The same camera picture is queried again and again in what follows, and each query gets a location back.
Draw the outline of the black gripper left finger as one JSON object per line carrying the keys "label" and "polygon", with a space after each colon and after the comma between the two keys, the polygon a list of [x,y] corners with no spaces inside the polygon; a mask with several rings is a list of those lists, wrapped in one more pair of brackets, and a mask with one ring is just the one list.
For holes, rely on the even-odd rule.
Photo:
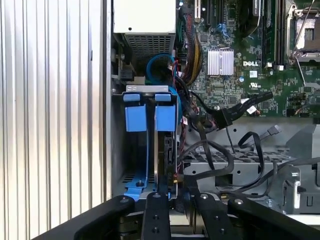
{"label": "black gripper left finger", "polygon": [[[132,197],[118,195],[34,239],[98,240],[106,235],[112,239],[118,239],[120,219],[133,213],[136,203]],[[169,199],[165,194],[151,192],[147,195],[140,238],[142,240],[170,240],[172,238]]]}

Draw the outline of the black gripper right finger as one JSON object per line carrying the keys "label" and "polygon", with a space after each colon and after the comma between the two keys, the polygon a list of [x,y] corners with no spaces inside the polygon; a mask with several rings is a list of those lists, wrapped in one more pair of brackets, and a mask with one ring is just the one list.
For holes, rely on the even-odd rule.
{"label": "black gripper right finger", "polygon": [[320,231],[247,198],[227,204],[207,193],[194,196],[209,240],[318,240]]}

